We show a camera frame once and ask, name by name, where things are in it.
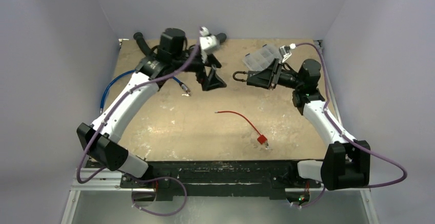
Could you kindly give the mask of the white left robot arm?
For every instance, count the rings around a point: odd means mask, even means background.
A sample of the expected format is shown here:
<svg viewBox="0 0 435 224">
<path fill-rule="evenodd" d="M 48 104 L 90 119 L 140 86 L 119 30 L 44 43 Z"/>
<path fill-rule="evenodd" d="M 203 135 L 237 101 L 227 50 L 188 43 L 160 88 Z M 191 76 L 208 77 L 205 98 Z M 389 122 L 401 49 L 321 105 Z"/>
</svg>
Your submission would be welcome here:
<svg viewBox="0 0 435 224">
<path fill-rule="evenodd" d="M 144 159 L 119 145 L 125 129 L 145 102 L 167 80 L 181 72 L 194 73 L 202 91 L 226 87 L 216 73 L 222 65 L 214 52 L 226 41 L 227 35 L 212 34 L 206 27 L 201 27 L 197 43 L 191 48 L 186 42 L 186 33 L 178 28 L 165 29 L 159 44 L 153 48 L 148 46 L 141 32 L 136 32 L 133 39 L 145 57 L 114 102 L 91 124 L 80 124 L 76 132 L 85 154 L 110 171 L 133 176 L 133 181 L 145 188 L 151 185 L 153 174 Z"/>
</svg>

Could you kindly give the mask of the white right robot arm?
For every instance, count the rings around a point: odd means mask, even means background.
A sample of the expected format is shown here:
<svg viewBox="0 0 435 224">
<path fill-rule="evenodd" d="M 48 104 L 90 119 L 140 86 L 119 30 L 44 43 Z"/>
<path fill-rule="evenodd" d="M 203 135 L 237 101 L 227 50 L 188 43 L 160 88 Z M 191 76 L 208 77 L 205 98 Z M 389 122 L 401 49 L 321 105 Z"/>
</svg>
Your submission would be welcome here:
<svg viewBox="0 0 435 224">
<path fill-rule="evenodd" d="M 327 190 L 368 186 L 370 145 L 356 140 L 345 131 L 327 107 L 318 89 L 321 64 L 314 59 L 303 61 L 299 71 L 285 70 L 276 58 L 262 71 L 247 71 L 246 84 L 264 89 L 277 85 L 292 88 L 292 102 L 299 113 L 315 128 L 327 150 L 322 161 L 301 160 L 288 172 L 289 182 L 296 187 L 308 179 L 316 180 Z"/>
</svg>

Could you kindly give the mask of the black padlock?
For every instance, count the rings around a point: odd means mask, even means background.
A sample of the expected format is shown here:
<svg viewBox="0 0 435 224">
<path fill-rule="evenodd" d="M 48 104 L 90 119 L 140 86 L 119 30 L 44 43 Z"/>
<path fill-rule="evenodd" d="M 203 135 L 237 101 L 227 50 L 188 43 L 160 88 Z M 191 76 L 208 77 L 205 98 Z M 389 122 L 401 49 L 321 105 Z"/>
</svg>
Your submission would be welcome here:
<svg viewBox="0 0 435 224">
<path fill-rule="evenodd" d="M 235 71 L 232 74 L 232 78 L 236 82 L 250 83 L 250 77 L 252 73 L 252 71 Z"/>
</svg>

